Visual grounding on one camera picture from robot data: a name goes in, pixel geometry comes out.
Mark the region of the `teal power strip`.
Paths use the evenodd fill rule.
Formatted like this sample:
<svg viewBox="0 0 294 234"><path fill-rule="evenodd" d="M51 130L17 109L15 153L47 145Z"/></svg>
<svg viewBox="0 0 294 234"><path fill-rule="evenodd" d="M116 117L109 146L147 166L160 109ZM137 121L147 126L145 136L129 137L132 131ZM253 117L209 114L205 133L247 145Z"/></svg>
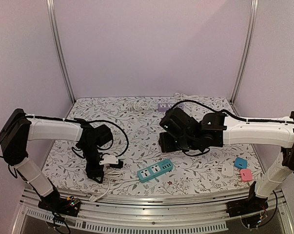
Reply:
<svg viewBox="0 0 294 234"><path fill-rule="evenodd" d="M145 183L167 172L172 171L173 167L173 163L169 159L165 159L137 171L137 177L139 178L141 183Z"/></svg>

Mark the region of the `white plug adapter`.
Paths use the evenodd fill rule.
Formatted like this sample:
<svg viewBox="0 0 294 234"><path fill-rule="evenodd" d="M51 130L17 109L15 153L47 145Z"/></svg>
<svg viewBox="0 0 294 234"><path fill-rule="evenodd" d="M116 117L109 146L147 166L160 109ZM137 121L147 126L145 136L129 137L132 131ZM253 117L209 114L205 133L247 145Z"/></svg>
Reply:
<svg viewBox="0 0 294 234"><path fill-rule="evenodd" d="M229 163L223 164L221 168L221 174L224 177L232 177L234 175L234 166Z"/></svg>

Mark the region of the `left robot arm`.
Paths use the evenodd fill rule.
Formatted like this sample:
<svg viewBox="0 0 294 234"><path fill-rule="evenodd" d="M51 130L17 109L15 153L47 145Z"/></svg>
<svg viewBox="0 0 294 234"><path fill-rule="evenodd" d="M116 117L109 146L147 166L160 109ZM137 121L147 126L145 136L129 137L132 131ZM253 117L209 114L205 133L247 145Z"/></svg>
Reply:
<svg viewBox="0 0 294 234"><path fill-rule="evenodd" d="M86 161L87 177L101 183L104 165L117 164L118 158L101 152L103 145L113 141L113 135L106 122L100 123L94 127L81 118L36 116L17 108L0 130L0 158L15 169L47 207L58 212L63 208L63 201L41 170L48 152L43 146L51 146L56 140L74 142L73 150L81 152Z"/></svg>

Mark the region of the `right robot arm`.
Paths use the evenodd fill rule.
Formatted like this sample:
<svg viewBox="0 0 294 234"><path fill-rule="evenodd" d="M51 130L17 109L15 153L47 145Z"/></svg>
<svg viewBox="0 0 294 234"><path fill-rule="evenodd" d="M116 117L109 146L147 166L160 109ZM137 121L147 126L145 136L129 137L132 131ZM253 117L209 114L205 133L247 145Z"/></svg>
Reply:
<svg viewBox="0 0 294 234"><path fill-rule="evenodd" d="M163 153L191 150L203 153L211 147L234 144L279 147L275 161L243 201L243 209L248 213L260 207L262 200L294 172L294 111L289 116L269 119L238 117L221 110L196 120L182 109L174 108L166 112L159 125L164 129L159 135Z"/></svg>

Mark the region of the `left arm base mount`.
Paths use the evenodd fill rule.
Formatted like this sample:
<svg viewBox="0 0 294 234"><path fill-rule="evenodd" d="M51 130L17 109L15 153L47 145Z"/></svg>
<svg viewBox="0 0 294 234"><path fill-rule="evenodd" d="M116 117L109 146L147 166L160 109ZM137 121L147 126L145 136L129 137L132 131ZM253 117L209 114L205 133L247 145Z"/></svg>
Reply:
<svg viewBox="0 0 294 234"><path fill-rule="evenodd" d="M58 191L52 191L47 196L40 196L38 207L55 214L77 217L81 200L74 196L63 198Z"/></svg>

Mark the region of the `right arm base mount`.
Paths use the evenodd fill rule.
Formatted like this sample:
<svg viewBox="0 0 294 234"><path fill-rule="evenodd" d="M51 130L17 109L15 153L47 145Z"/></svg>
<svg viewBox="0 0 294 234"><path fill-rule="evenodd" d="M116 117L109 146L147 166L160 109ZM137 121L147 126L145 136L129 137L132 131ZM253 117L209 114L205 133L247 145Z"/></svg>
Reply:
<svg viewBox="0 0 294 234"><path fill-rule="evenodd" d="M261 198L255 193L256 181L252 183L247 198L229 201L226 203L226 213L229 217L247 215L268 208L268 198Z"/></svg>

